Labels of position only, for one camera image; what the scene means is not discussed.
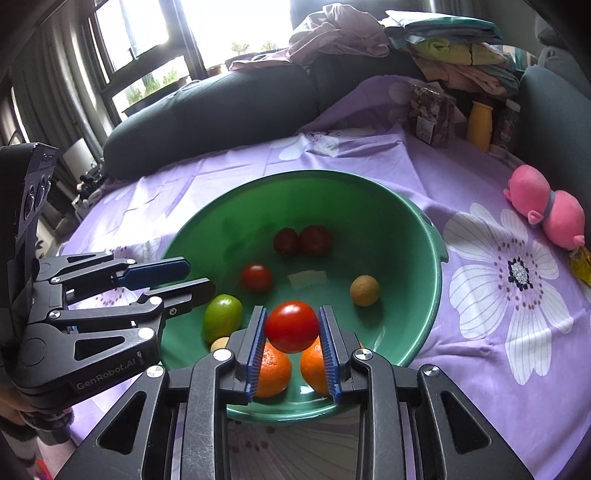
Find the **person's left hand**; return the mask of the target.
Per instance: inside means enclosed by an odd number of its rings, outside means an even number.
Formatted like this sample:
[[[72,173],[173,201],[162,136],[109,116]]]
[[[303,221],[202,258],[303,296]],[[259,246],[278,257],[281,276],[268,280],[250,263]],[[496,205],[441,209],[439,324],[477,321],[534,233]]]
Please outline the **person's left hand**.
[[[34,412],[35,409],[15,387],[2,387],[0,399],[3,405],[19,412]]]

